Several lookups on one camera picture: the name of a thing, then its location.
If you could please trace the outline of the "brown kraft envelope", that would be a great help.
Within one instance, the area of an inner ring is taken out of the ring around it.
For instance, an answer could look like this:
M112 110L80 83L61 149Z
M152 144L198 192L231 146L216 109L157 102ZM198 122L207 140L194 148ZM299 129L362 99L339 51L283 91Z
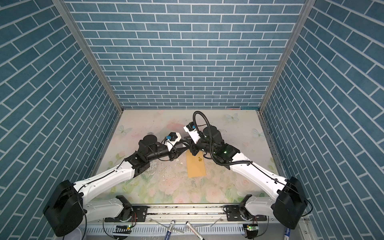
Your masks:
M206 176L206 167L202 152L198 152L195 156L193 156L191 152L186 152L186 162L189 178Z

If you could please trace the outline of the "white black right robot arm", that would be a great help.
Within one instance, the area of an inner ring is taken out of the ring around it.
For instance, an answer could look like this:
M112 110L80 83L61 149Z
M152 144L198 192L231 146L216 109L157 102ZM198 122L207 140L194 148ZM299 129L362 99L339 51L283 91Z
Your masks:
M257 215L273 216L291 230L297 227L309 204L298 179L286 179L254 163L239 149L226 144L214 126L198 132L193 124L189 124L184 130L192 139L192 150L209 153L217 165L242 175L269 196L268 200L260 200L246 195L238 206L242 218L251 220Z

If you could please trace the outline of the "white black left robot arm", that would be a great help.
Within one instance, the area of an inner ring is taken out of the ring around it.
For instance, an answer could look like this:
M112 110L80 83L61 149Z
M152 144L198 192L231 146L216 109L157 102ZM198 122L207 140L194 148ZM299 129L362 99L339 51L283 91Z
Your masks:
M139 141L139 148L116 167L91 178L75 183L65 180L59 183L50 196L43 214L57 237L64 237L74 231L83 221L91 220L87 204L115 185L131 180L145 172L153 160L170 161L188 150L187 144L175 141L158 142L154 135L146 135Z

